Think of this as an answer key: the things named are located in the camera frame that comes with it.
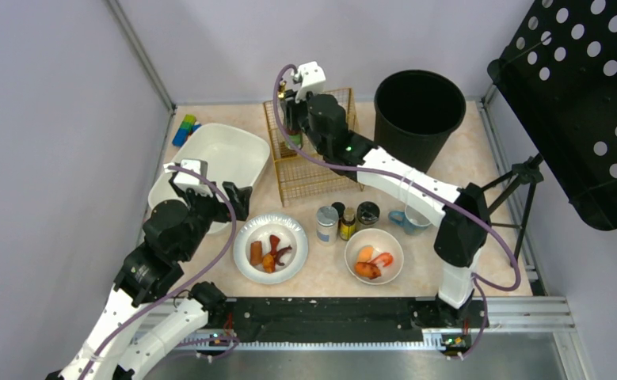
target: blue cup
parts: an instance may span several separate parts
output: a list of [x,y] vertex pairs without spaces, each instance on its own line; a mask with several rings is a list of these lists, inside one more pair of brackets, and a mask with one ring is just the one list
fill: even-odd
[[418,235],[432,225],[423,214],[408,206],[406,206],[404,211],[390,211],[387,217],[390,219],[390,222],[403,228],[407,235]]

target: metal floor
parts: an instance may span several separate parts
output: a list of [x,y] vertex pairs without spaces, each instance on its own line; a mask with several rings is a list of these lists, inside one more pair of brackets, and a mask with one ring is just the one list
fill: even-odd
[[185,355],[166,357],[145,379],[566,379],[549,333],[485,334],[464,362],[435,351],[240,350],[213,364]]

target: small bottle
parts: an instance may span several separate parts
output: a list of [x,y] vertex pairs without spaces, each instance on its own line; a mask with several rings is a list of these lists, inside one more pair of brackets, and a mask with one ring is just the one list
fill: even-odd
[[[301,131],[287,131],[289,135],[289,139],[296,145],[299,149],[303,148],[303,134]],[[285,146],[292,150],[292,147],[289,145],[289,142],[285,141]]]
[[348,241],[350,237],[355,233],[355,209],[352,207],[346,207],[343,211],[343,218],[341,218],[341,230],[339,236],[341,239]]

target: black perforated panel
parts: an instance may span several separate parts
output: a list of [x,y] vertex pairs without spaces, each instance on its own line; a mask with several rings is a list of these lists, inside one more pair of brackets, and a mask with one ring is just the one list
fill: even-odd
[[488,73],[581,218],[617,228],[617,0],[537,0]]

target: silver lid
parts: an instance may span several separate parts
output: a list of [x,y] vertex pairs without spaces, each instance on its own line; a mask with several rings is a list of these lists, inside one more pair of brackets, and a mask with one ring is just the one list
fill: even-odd
[[320,207],[315,217],[320,226],[331,227],[338,222],[338,211],[331,206]]

